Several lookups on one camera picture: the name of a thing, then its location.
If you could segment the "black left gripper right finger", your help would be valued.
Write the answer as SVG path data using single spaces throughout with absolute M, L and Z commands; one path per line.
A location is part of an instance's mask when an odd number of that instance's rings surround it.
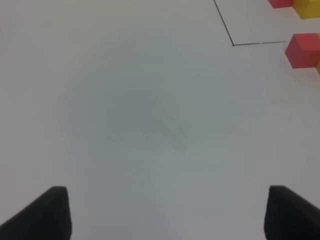
M 288 187 L 272 185 L 263 227 L 267 240 L 318 240 L 320 209 Z

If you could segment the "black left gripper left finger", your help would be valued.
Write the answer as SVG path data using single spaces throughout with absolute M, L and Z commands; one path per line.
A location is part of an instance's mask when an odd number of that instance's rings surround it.
M 2 240 L 69 240 L 72 219 L 68 190 L 53 186 L 0 225 Z

